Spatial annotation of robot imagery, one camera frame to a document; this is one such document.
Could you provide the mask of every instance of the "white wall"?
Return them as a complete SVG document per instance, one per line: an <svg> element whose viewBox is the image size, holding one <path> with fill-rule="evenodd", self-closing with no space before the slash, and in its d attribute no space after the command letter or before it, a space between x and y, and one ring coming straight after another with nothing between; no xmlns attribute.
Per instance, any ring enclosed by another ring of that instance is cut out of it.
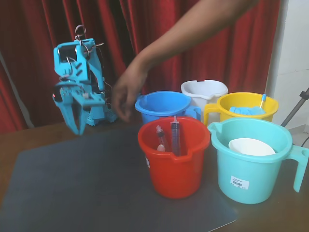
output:
<svg viewBox="0 0 309 232"><path fill-rule="evenodd" d="M309 88L309 0L282 0L266 93L279 101L273 122L281 124ZM309 101L286 126L309 122Z"/></svg>

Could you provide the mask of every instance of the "yellow jug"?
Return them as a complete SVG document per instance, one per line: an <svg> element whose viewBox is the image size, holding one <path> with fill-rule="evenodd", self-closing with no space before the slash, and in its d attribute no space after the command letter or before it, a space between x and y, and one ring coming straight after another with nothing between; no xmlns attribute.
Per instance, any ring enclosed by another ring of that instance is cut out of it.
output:
<svg viewBox="0 0 309 232"><path fill-rule="evenodd" d="M271 122L274 114L278 111L279 103L270 97L266 97L263 105L263 110L266 114L263 115L240 115L230 112L230 108L234 107L250 107L259 106L261 103L262 94L258 93L229 93L220 97L216 104L206 104L204 108L204 125L208 124L209 113L220 113L220 121L232 117L249 117L263 119Z"/></svg>

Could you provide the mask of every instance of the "blue glove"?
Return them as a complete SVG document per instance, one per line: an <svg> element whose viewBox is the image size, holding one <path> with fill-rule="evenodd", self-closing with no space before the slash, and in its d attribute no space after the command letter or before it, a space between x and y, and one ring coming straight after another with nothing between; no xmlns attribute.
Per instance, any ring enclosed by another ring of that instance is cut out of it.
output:
<svg viewBox="0 0 309 232"><path fill-rule="evenodd" d="M266 112L258 106L253 107L253 108L249 108L249 107L236 108L236 107L232 106L230 108L230 112L240 114L240 115L263 115L263 114L266 114Z"/></svg>

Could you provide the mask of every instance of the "tripod stand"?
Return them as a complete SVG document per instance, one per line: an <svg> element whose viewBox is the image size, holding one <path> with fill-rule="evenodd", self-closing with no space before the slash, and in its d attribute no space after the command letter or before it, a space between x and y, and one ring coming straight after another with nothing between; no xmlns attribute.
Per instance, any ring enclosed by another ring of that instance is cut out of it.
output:
<svg viewBox="0 0 309 232"><path fill-rule="evenodd" d="M297 111L301 108L301 106L305 103L305 101L309 99L309 88L307 89L306 92L302 91L299 96L301 97L301 100L297 103L294 109L282 122L281 126L285 127L289 123L289 121L293 118L293 116L297 113Z"/></svg>

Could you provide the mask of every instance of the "barcode label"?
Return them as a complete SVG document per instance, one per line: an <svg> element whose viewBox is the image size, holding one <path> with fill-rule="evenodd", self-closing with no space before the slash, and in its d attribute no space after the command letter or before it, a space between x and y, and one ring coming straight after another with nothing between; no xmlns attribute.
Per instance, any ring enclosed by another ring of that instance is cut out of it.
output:
<svg viewBox="0 0 309 232"><path fill-rule="evenodd" d="M231 184L241 188L241 189L248 189L249 188L249 181L247 180L242 180L239 178L236 178L234 176L231 176Z"/></svg>

